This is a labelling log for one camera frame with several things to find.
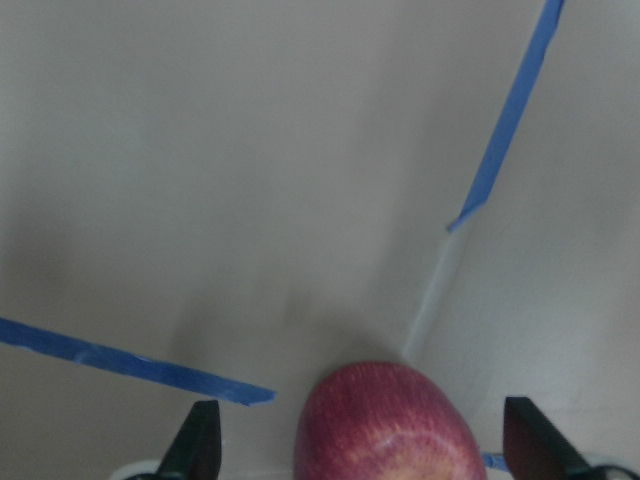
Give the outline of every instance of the apple skin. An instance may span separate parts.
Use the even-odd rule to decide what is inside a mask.
[[[444,393],[404,365],[359,362],[311,393],[295,480],[486,480],[471,431]]]

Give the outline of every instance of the apple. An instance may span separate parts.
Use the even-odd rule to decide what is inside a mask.
[[[486,480],[469,427],[404,365],[359,362],[320,382],[302,410],[295,480]]]

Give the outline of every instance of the blue painter's tape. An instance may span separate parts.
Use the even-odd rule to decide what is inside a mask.
[[[494,470],[501,470],[503,472],[509,471],[509,467],[507,467],[504,457],[499,453],[483,453],[482,461],[484,462],[484,466],[487,468],[493,468]]]
[[[564,0],[547,0],[545,3],[462,211],[458,218],[447,227],[449,232],[457,230],[489,199],[504,157],[509,150],[533,86],[538,79],[547,47],[558,27],[563,5]]]
[[[152,360],[4,318],[0,318],[0,342],[242,405],[269,403],[275,398],[273,390]]]

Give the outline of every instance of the floor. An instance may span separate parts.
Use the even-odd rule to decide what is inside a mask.
[[[277,390],[222,405],[225,480],[291,478],[311,386],[365,358],[484,451],[525,394],[640,469],[640,4],[567,2],[490,202],[445,229],[543,3],[2,2],[0,316]],[[0,362],[7,480],[108,479],[201,398]]]

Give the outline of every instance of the tape strip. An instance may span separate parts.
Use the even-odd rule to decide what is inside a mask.
[[[0,342],[81,365],[141,378],[220,400],[253,406],[272,402],[275,392],[172,363],[0,318]]]
[[[504,157],[509,150],[533,86],[538,79],[547,47],[558,27],[563,5],[564,0],[547,0],[545,3],[462,211],[458,218],[447,227],[449,232],[460,228],[489,199]]]
[[[504,456],[500,453],[483,453],[482,461],[487,468],[493,468],[494,470],[501,470],[508,472],[507,462],[504,460]]]

